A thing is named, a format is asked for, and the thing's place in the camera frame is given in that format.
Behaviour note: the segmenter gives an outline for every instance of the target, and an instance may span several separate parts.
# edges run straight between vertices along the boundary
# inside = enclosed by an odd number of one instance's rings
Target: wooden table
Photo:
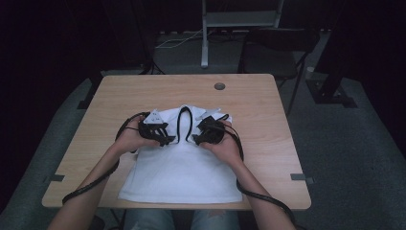
[[[216,90],[218,82],[225,89]],[[42,204],[60,207],[65,195],[74,191],[90,173],[126,118],[154,108],[166,110],[191,104],[203,108],[220,107],[233,116],[245,153],[245,164],[265,189],[293,210],[307,209],[310,197],[302,180],[292,173],[303,173],[284,115],[281,99],[271,75],[158,75],[105,77],[87,109],[72,143],[52,181]],[[135,164],[133,154],[122,156],[101,198],[100,207],[250,209],[246,199],[225,204],[138,203],[117,199],[127,175]]]

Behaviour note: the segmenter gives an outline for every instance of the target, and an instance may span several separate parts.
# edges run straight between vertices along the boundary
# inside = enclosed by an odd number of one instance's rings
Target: towel
[[[180,113],[185,106],[192,116],[189,112]],[[224,114],[212,109],[182,105],[179,108],[161,111],[159,115],[169,124],[168,134],[176,138],[167,146],[143,147],[138,150],[137,163],[131,169],[119,198],[160,203],[242,201],[233,171],[214,154],[200,148],[192,140],[192,134],[200,134],[197,125],[204,116],[211,115],[218,119]],[[177,136],[179,116],[180,126]],[[192,133],[186,139],[191,121]]]

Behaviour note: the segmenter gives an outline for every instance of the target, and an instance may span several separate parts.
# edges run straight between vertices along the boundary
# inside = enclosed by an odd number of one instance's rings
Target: black device
[[[218,144],[223,140],[225,126],[221,122],[215,120],[212,116],[203,119],[197,127],[202,131],[200,135],[194,134],[192,136],[197,145],[202,142]]]

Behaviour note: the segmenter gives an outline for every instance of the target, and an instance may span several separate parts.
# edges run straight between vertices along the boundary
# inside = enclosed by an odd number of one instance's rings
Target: finger
[[[160,143],[158,141],[155,141],[155,140],[146,139],[145,145],[149,146],[149,147],[158,147],[158,146],[160,146]]]
[[[200,143],[199,147],[206,149],[206,150],[212,150],[213,149],[213,144],[207,143],[207,142],[202,142]]]
[[[229,127],[232,125],[229,121],[220,120],[219,122]]]
[[[143,115],[137,116],[137,117],[131,119],[131,121],[128,123],[128,126],[129,126],[129,127],[138,128],[138,124],[139,124],[140,121],[142,121],[142,120],[144,120],[144,116],[143,116]]]

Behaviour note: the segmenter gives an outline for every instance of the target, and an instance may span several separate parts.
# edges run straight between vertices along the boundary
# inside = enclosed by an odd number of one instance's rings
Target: leg
[[[194,211],[192,230],[239,230],[237,211],[196,210]]]
[[[174,230],[172,214],[164,209],[128,209],[124,230]]]

